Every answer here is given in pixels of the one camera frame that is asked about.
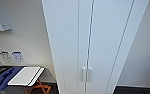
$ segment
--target electrical outlet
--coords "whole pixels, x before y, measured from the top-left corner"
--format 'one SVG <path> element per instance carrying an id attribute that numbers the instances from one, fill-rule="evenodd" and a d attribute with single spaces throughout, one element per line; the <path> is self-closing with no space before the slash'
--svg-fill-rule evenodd
<path id="1" fill-rule="evenodd" d="M 14 56 L 15 60 L 17 60 L 18 62 L 22 62 L 23 61 L 21 52 L 13 52 L 12 55 Z"/>
<path id="2" fill-rule="evenodd" d="M 11 58 L 10 58 L 8 52 L 3 51 L 3 52 L 1 52 L 0 54 L 1 54 L 2 58 L 4 59 L 4 61 L 7 61 L 7 62 L 10 62 L 10 61 L 11 61 Z"/>

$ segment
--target table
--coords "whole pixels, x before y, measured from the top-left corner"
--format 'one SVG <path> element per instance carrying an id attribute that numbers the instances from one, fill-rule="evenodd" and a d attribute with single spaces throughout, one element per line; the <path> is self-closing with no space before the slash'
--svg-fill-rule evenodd
<path id="1" fill-rule="evenodd" d="M 49 94 L 51 87 L 42 85 L 39 79 L 43 70 L 44 68 L 41 67 L 24 67 L 8 82 L 8 85 L 21 85 L 24 87 L 26 94 L 31 94 L 34 88 L 41 88 L 44 94 Z M 37 80 L 39 85 L 32 86 Z"/>

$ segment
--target door handle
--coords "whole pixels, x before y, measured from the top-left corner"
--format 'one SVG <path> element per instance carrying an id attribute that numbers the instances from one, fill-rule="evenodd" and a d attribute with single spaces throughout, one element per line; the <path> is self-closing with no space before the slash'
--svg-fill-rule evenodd
<path id="1" fill-rule="evenodd" d="M 88 74 L 87 74 L 87 81 L 91 82 L 92 81 L 92 68 L 88 68 Z"/>
<path id="2" fill-rule="evenodd" d="M 86 81 L 86 67 L 84 67 L 82 70 L 82 81 Z"/>

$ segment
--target wardrobe door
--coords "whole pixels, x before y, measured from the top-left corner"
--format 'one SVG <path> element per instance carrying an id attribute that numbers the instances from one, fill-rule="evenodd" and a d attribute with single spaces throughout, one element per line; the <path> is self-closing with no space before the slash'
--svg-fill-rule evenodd
<path id="1" fill-rule="evenodd" d="M 86 94 L 105 94 L 132 4 L 133 0 L 94 0 Z"/>
<path id="2" fill-rule="evenodd" d="M 93 0 L 79 0 L 79 69 L 77 94 L 86 94 L 86 73 L 92 1 Z"/>
<path id="3" fill-rule="evenodd" d="M 42 0 L 59 94 L 78 92 L 78 3 L 78 0 Z"/>

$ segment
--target floor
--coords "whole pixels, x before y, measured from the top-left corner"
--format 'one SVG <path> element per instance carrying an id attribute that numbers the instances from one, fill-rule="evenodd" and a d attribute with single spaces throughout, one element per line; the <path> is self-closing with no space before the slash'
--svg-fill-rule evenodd
<path id="1" fill-rule="evenodd" d="M 45 83 L 51 86 L 51 91 L 49 94 L 59 94 L 58 87 L 56 83 Z M 21 86 L 7 86 L 0 94 L 26 94 L 24 88 Z M 44 94 L 42 89 L 34 89 L 31 94 Z"/>
<path id="2" fill-rule="evenodd" d="M 150 88 L 116 87 L 113 94 L 150 94 Z"/>

